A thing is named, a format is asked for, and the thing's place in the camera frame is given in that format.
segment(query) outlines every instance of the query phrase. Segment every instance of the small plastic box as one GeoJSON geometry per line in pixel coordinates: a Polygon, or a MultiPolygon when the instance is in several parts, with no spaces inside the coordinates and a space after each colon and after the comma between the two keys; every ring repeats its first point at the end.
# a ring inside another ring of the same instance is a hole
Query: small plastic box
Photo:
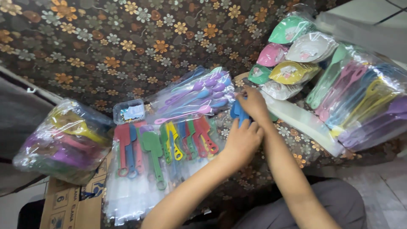
{"type": "Polygon", "coordinates": [[[142,99],[135,99],[127,102],[122,102],[114,105],[113,107],[113,121],[117,125],[125,124],[125,123],[130,123],[134,121],[139,121],[144,119],[144,102],[142,99]],[[124,114],[126,111],[130,108],[135,108],[137,107],[139,109],[139,113],[142,113],[142,115],[135,116],[134,118],[131,119],[125,119],[124,114]]]}

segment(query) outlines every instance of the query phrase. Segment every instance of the fabric cloth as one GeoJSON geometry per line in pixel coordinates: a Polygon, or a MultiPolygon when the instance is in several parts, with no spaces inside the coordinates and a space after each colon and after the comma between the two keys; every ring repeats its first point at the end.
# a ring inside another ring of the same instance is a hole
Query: fabric cloth
{"type": "MultiPolygon", "coordinates": [[[[339,179],[311,185],[318,200],[343,229],[367,229],[366,212],[359,192],[339,179]]],[[[217,220],[191,223],[180,229],[218,228],[217,220]]],[[[233,229],[299,229],[287,204],[281,198],[274,203],[255,207],[247,212],[233,229]]]]}

